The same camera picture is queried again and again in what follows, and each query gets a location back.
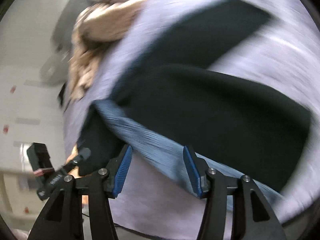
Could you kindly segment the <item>black pants with patterned lining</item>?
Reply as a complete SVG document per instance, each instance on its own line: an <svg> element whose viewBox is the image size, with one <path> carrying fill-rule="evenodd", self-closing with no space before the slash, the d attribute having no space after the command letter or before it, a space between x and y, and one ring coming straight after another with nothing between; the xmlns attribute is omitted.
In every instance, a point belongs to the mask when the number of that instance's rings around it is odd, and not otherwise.
<svg viewBox="0 0 320 240"><path fill-rule="evenodd" d="M308 138L311 113L266 85L218 73L214 64L272 16L242 0L221 0L174 23L91 103L78 140L91 150L86 176L125 144L190 192L183 148L280 191Z"/></svg>

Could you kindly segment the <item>lavender embossed bed blanket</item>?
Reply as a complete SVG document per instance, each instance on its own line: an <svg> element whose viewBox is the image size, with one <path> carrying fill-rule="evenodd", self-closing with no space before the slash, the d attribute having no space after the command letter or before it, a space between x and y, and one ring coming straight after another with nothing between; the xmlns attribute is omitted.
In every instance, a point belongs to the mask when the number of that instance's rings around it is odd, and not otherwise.
<svg viewBox="0 0 320 240"><path fill-rule="evenodd" d="M78 27L70 27L72 104L64 115L65 149L75 153L89 104L111 93L129 65L185 14L217 0L145 0L136 23L108 53L84 57ZM319 208L319 32L300 0L245 0L276 16L272 27L237 46L210 70L257 81L310 107L311 138L289 183L279 193L264 189L291 237L315 220ZM120 196L111 201L117 225L135 234L195 239L204 202L191 195L183 161L161 152L144 132Z"/></svg>

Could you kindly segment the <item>white drawer cabinet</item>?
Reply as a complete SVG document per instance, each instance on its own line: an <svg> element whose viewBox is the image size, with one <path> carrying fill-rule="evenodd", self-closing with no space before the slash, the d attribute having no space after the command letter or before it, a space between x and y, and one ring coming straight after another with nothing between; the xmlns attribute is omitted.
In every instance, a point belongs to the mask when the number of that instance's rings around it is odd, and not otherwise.
<svg viewBox="0 0 320 240"><path fill-rule="evenodd" d="M57 168L65 158L63 118L58 102L60 85L40 81L34 67L1 66L1 214L33 219L43 207L27 149L34 142L47 146Z"/></svg>

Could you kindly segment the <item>beige striped garment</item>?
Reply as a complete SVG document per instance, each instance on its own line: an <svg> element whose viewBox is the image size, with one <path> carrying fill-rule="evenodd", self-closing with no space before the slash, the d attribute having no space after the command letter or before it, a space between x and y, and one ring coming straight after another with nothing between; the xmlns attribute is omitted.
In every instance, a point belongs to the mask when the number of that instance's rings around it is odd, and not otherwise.
<svg viewBox="0 0 320 240"><path fill-rule="evenodd" d="M126 35L145 3L146 0L112 5L98 3L80 13L72 32L73 55L69 61L69 98L72 101L84 97L106 47Z"/></svg>

